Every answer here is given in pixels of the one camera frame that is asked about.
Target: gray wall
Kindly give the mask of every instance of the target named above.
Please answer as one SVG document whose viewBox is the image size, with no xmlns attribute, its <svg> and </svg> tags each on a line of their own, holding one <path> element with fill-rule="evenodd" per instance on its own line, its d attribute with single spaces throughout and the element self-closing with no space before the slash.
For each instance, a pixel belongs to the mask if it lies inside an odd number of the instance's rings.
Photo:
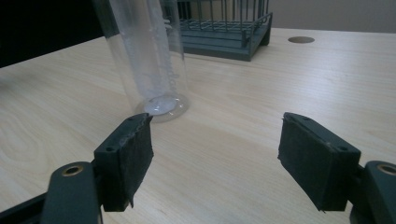
<svg viewBox="0 0 396 224">
<path fill-rule="evenodd" d="M 273 27 L 396 33 L 396 0 L 270 0 Z"/>
</svg>

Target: wood grain surface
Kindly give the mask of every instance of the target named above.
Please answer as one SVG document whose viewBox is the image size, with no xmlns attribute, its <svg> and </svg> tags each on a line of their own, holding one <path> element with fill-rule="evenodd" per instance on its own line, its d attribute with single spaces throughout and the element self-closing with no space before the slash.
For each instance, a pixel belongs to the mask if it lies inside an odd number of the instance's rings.
<svg viewBox="0 0 396 224">
<path fill-rule="evenodd" d="M 315 42 L 293 44 L 292 36 Z M 349 223 L 319 212 L 277 157 L 283 113 L 396 163 L 396 35 L 273 29 L 251 62 L 186 55 L 191 107 L 151 124 L 134 208 L 105 223 Z M 47 190 L 132 109 L 103 38 L 0 69 L 0 211 Z"/>
</svg>

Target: wire rack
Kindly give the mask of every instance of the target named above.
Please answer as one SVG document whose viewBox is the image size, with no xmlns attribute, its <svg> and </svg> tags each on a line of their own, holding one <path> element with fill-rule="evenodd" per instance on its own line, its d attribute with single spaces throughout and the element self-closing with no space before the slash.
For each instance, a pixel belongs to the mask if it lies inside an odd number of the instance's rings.
<svg viewBox="0 0 396 224">
<path fill-rule="evenodd" d="M 250 61 L 269 44 L 268 0 L 178 0 L 186 53 Z"/>
</svg>

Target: wooden table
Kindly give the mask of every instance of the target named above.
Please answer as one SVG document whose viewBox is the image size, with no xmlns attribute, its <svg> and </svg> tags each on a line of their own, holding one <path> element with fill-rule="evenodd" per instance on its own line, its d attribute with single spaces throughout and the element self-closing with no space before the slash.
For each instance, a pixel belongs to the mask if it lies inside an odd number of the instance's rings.
<svg viewBox="0 0 396 224">
<path fill-rule="evenodd" d="M 316 39 L 293 44 L 296 35 Z M 273 29 L 252 62 L 186 55 L 191 100 L 151 124 L 134 209 L 105 223 L 349 223 L 317 211 L 277 157 L 286 111 L 396 163 L 396 35 Z M 103 38 L 0 69 L 0 210 L 47 190 L 132 115 Z"/>
</svg>

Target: clear container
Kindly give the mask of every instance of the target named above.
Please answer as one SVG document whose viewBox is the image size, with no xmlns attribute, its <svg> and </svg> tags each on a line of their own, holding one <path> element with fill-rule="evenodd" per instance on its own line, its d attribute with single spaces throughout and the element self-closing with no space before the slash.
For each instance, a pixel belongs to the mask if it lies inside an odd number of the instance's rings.
<svg viewBox="0 0 396 224">
<path fill-rule="evenodd" d="M 189 107 L 177 0 L 92 0 L 134 113 L 153 122 Z"/>
</svg>

